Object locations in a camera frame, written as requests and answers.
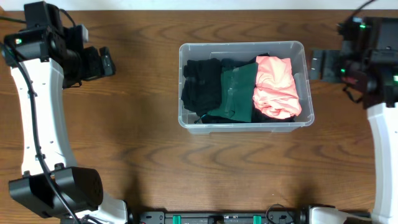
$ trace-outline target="green tape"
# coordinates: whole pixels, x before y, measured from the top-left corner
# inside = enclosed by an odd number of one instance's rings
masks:
[[[261,224],[261,216],[259,215],[253,216],[253,224]]]
[[[173,224],[181,224],[181,216],[180,215],[173,216]]]

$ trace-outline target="clear plastic container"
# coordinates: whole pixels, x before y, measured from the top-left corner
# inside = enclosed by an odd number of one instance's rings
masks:
[[[302,112],[292,123],[245,123],[245,124],[194,124],[199,119],[196,113],[186,110],[181,100],[185,77],[183,67],[188,60],[206,60],[217,58],[231,58],[248,61],[259,54],[269,53],[279,58],[290,58],[292,73],[300,98]],[[182,127],[192,134],[211,132],[240,132],[240,131],[272,131],[290,132],[296,128],[309,126],[315,116],[312,108],[310,82],[308,79],[307,63],[305,61],[304,46],[297,41],[285,42],[252,42],[252,43],[222,43],[222,44],[183,44],[180,47],[180,71],[178,80],[178,121]]]

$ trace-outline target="wood grain surface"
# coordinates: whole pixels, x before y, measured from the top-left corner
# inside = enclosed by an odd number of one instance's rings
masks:
[[[361,105],[341,85],[311,82],[315,122],[292,133],[191,135],[177,121],[178,48],[186,42],[298,40],[338,49],[336,24],[350,11],[70,12],[95,47],[111,49],[117,75],[63,92],[69,140],[80,166],[136,210],[266,210],[325,203],[368,210],[375,196],[373,140]],[[398,16],[397,11],[366,11]],[[23,19],[23,13],[8,16]],[[66,26],[70,23],[64,18]],[[0,37],[22,24],[0,22]],[[0,223],[42,220],[14,202],[21,177],[19,101],[0,60]]]

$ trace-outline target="robotic arm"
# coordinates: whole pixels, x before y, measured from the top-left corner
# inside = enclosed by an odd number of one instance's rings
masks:
[[[24,129],[22,178],[9,183],[11,197],[42,218],[61,223],[109,224],[355,224],[398,223],[398,19],[351,16],[340,24],[342,50],[313,52],[311,77],[345,83],[363,101],[375,144],[376,203],[371,218],[312,205],[264,213],[146,212],[133,217],[122,200],[103,192],[94,169],[77,167],[63,114],[62,89],[115,74],[109,49],[83,48],[83,25],[65,28],[57,7],[25,5],[27,27],[4,38],[2,54],[17,86]],[[348,88],[363,97],[354,100]]]

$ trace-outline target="white wall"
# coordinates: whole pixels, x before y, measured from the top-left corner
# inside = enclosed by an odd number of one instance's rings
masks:
[[[367,0],[47,0],[66,10],[356,9]],[[35,0],[0,0],[6,11]],[[366,9],[398,9],[398,0],[378,0]]]

